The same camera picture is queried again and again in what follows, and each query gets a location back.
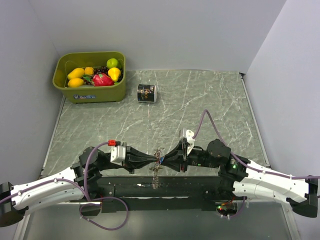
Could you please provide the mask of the large silver keyring with rings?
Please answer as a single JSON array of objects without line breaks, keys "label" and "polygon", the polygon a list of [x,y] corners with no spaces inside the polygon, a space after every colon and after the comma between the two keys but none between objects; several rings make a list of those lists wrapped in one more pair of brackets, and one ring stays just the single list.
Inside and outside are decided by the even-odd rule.
[{"label": "large silver keyring with rings", "polygon": [[159,188],[159,173],[160,173],[160,170],[162,169],[162,166],[161,166],[162,162],[165,159],[164,150],[165,149],[163,147],[158,147],[154,152],[156,161],[154,166],[150,168],[150,170],[153,171],[152,188],[154,190]]}]

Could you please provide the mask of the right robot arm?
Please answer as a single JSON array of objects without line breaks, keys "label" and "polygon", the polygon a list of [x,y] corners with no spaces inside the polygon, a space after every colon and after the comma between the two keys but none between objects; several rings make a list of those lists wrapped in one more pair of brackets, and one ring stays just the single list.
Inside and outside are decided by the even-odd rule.
[{"label": "right robot arm", "polygon": [[206,149],[192,147],[181,140],[167,154],[157,154],[157,162],[177,172],[189,166],[218,168],[211,193],[215,200],[232,198],[258,199],[287,204],[298,215],[316,218],[318,215],[318,181],[312,176],[295,179],[231,154],[231,149],[219,139],[212,140]]}]

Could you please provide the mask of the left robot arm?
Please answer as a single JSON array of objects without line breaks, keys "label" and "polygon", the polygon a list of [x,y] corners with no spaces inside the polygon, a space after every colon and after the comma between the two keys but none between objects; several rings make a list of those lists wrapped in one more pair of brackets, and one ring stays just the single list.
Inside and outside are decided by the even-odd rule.
[{"label": "left robot arm", "polygon": [[123,168],[129,173],[157,161],[156,156],[116,144],[109,153],[88,147],[71,167],[25,184],[0,185],[0,226],[20,222],[36,210],[69,201],[102,202],[113,196],[102,193],[98,180],[101,172]]}]

